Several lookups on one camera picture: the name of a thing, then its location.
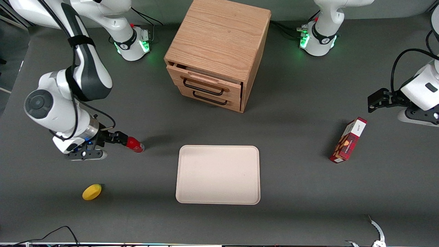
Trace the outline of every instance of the plastic tray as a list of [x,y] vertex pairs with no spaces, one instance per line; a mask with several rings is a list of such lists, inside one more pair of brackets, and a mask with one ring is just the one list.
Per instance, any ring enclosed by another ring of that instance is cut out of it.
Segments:
[[256,147],[181,147],[176,187],[180,203],[255,205],[260,197]]

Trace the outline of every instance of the wooden drawer cabinet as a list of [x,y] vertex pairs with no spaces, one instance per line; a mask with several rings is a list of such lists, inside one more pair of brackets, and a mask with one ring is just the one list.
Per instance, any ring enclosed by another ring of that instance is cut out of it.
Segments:
[[244,112],[270,16],[227,0],[194,0],[165,55],[181,94]]

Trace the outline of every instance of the open drawer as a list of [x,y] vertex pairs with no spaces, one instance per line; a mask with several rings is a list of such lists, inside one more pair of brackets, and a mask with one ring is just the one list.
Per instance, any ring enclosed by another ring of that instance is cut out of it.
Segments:
[[177,64],[167,65],[166,69],[171,75],[172,81],[178,87],[194,91],[196,94],[201,93],[202,95],[222,99],[222,102],[224,100],[236,102],[237,104],[241,102],[240,84],[179,68]]

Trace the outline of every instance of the red can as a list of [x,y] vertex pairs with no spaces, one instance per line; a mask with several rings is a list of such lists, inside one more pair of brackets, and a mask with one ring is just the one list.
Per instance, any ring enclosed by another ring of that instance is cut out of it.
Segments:
[[131,136],[128,137],[126,147],[135,151],[136,153],[141,153],[145,150],[145,146],[140,141]]

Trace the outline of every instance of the yellow lemon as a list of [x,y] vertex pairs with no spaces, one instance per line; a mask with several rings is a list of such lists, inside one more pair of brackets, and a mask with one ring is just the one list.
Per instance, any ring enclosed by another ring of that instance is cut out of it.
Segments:
[[102,191],[102,186],[100,184],[90,185],[83,192],[83,199],[86,201],[95,199]]

